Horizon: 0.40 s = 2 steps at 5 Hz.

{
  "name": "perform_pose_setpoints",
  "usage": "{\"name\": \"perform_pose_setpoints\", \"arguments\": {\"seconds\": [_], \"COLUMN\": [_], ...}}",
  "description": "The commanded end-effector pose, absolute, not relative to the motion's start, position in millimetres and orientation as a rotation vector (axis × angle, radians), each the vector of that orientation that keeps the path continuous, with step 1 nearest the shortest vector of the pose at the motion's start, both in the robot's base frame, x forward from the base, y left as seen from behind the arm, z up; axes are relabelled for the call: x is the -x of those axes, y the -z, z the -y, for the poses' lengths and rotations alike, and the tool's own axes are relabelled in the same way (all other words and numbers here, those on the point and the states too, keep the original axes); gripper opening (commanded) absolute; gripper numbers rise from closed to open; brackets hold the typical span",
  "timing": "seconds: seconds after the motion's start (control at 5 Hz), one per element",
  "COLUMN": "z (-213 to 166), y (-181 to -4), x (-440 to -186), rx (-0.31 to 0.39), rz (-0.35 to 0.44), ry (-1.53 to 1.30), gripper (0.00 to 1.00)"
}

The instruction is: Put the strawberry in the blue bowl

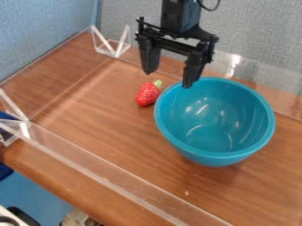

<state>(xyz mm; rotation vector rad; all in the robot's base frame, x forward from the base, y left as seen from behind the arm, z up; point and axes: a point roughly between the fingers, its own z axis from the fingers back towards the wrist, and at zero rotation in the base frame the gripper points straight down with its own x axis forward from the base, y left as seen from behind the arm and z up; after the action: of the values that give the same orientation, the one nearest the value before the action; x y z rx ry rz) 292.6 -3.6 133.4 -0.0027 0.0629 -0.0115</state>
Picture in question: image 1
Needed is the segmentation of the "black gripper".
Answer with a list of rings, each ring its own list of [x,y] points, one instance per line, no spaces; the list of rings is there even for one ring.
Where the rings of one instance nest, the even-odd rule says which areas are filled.
[[[157,69],[161,49],[184,56],[196,52],[187,57],[183,88],[189,88],[199,80],[219,40],[199,26],[201,10],[205,10],[203,0],[161,0],[158,25],[146,23],[142,16],[136,19],[136,41],[145,74]]]

